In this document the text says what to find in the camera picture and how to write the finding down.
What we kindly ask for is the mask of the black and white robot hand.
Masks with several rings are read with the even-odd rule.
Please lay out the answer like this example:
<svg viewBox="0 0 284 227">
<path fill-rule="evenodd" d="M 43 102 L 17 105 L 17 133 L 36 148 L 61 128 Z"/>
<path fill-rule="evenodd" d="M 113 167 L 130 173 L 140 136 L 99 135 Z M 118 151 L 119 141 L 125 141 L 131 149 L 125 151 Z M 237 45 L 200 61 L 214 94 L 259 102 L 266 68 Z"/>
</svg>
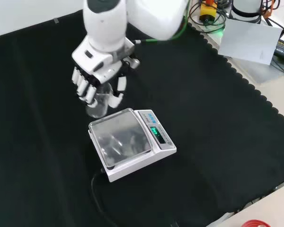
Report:
<svg viewBox="0 0 284 227">
<path fill-rule="evenodd" d="M 72 82 L 77 86 L 79 99 L 89 107 L 95 107 L 95 95 L 100 86 L 109 82 L 114 77 L 117 79 L 117 88 L 108 99 L 108 105 L 117 108 L 121 103 L 127 79 L 122 69 L 136 69 L 140 62 L 133 56 L 134 43 L 125 38 L 124 45 L 117 52 L 101 52 L 96 50 L 85 36 L 81 44 L 72 53 L 74 70 Z"/>
</svg>

